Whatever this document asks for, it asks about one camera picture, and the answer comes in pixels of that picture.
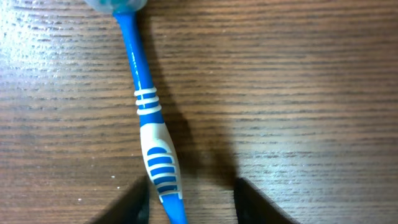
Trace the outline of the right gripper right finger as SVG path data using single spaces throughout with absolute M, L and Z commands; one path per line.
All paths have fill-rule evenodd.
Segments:
M 238 224 L 299 223 L 244 178 L 235 180 L 233 197 Z

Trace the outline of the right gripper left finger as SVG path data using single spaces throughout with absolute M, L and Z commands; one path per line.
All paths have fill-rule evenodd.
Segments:
M 147 177 L 138 178 L 129 190 L 115 200 L 90 224 L 148 224 L 150 189 Z

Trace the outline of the blue white toothbrush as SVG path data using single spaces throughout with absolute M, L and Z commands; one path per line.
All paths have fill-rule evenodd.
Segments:
M 137 12 L 146 0 L 86 0 L 94 10 L 118 22 L 134 81 L 144 164 L 171 224 L 187 224 L 177 153 L 162 116 L 157 89 L 137 26 Z

